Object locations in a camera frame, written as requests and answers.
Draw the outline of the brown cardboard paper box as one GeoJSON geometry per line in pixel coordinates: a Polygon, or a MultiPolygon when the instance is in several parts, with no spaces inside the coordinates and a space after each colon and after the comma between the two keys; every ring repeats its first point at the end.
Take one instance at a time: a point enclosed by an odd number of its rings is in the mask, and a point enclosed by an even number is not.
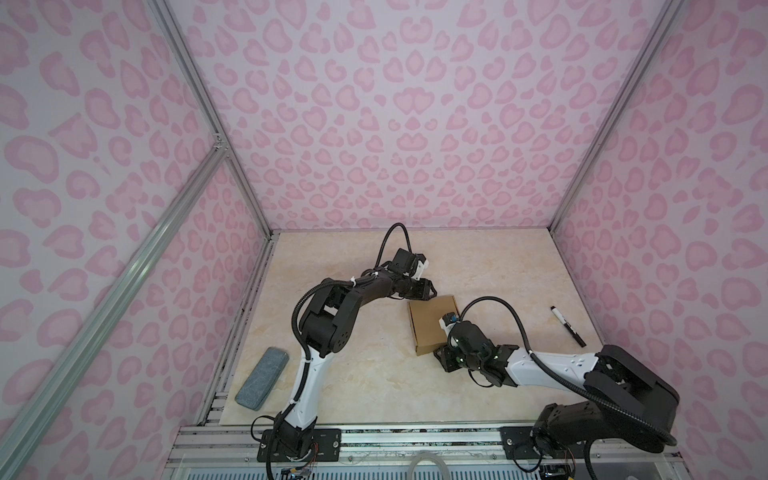
{"type": "Polygon", "coordinates": [[[417,356],[430,354],[446,343],[447,334],[441,327],[442,317],[447,313],[458,313],[452,295],[437,296],[428,301],[411,300],[408,309],[417,356]]]}

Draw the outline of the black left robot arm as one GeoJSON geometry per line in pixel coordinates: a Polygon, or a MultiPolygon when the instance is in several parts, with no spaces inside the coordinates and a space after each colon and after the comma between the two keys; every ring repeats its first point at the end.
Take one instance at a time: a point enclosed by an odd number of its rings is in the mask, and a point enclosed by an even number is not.
{"type": "Polygon", "coordinates": [[[391,261],[348,280],[327,278],[307,291],[294,307],[291,328],[302,352],[291,396],[275,417],[274,443],[292,458],[310,449],[319,397],[330,363],[349,342],[359,310],[379,299],[428,301],[436,297],[424,277],[428,260],[399,249],[391,261]]]}

